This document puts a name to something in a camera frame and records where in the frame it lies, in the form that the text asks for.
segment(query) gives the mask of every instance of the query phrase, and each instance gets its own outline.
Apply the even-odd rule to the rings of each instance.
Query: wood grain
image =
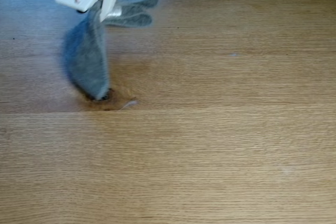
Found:
[[[1,224],[336,223],[335,0],[160,0],[105,105],[60,64],[83,16],[0,5]]]

